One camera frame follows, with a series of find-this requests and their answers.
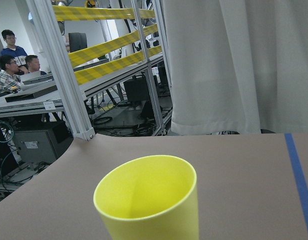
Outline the yellow plastic cup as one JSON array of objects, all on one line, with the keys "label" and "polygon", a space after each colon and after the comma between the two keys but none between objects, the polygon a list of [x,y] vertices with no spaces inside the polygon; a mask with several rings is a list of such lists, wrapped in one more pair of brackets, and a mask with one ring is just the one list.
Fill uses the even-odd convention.
[{"label": "yellow plastic cup", "polygon": [[197,174],[184,159],[150,155],[98,183],[93,202],[113,240],[197,240]]}]

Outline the white curtain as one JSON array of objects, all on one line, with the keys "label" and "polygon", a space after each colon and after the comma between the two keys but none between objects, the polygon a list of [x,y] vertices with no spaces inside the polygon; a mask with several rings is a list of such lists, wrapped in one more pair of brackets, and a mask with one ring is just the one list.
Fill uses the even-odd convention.
[{"label": "white curtain", "polygon": [[173,132],[308,132],[308,0],[162,4]]}]

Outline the grey computer case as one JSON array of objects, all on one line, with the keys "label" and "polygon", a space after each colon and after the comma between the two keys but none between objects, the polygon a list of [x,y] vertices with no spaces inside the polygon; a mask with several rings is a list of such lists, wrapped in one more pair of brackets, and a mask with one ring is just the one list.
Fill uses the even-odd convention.
[{"label": "grey computer case", "polygon": [[13,141],[26,163],[53,163],[71,145],[73,136],[64,121],[18,129]]}]

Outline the seated person dark shirt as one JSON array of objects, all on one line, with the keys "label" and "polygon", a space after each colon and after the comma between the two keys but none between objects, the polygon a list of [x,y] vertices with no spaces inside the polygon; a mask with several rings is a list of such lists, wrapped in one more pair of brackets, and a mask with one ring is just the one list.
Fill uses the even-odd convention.
[{"label": "seated person dark shirt", "polygon": [[28,55],[25,57],[25,61],[29,73],[40,72],[42,76],[47,74],[45,71],[41,70],[39,58],[37,55]]}]

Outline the yellow black striped barrier tape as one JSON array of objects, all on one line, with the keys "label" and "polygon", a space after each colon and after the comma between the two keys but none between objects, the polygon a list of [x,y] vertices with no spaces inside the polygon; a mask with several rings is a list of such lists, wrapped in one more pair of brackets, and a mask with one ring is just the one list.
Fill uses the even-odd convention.
[{"label": "yellow black striped barrier tape", "polygon": [[[53,10],[58,21],[127,20],[135,18],[134,11],[131,8],[87,8],[54,5]],[[139,40],[139,32],[135,30],[114,40],[69,53],[69,59],[72,67],[77,67]],[[78,70],[75,72],[76,81],[79,85],[83,85],[143,60],[144,54],[140,50],[117,60]]]}]

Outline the seated person plaid shirt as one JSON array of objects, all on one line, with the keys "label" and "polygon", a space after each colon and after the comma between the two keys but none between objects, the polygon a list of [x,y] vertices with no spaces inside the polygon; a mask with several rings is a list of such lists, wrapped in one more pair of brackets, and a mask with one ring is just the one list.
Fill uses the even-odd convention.
[{"label": "seated person plaid shirt", "polygon": [[0,56],[0,94],[13,92],[21,88],[21,77],[19,71],[27,73],[25,66],[18,66],[12,55]]}]

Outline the standing person blue jacket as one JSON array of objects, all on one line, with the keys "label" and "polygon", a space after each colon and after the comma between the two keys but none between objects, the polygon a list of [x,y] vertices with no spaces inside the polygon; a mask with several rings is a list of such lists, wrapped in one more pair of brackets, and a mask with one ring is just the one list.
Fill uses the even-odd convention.
[{"label": "standing person blue jacket", "polygon": [[27,52],[20,46],[16,45],[16,37],[13,31],[5,29],[2,31],[2,37],[7,46],[0,52],[0,56],[10,55],[13,57],[26,57]]}]

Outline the blue tape line lengthwise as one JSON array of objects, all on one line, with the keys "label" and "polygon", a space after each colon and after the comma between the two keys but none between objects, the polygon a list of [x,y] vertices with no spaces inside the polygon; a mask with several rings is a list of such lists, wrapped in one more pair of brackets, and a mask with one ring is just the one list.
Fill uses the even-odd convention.
[{"label": "blue tape line lengthwise", "polygon": [[294,180],[302,208],[304,221],[308,233],[308,186],[302,169],[302,165],[298,156],[297,148],[291,133],[284,134],[287,151],[294,175]]}]

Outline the aluminium frame post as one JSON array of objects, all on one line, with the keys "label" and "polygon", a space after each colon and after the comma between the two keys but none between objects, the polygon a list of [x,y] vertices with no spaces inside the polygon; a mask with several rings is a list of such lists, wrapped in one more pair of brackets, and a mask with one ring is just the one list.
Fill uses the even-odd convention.
[{"label": "aluminium frame post", "polygon": [[90,123],[63,38],[49,0],[28,0],[43,50],[64,106],[66,119],[75,138],[91,140],[95,131]]}]

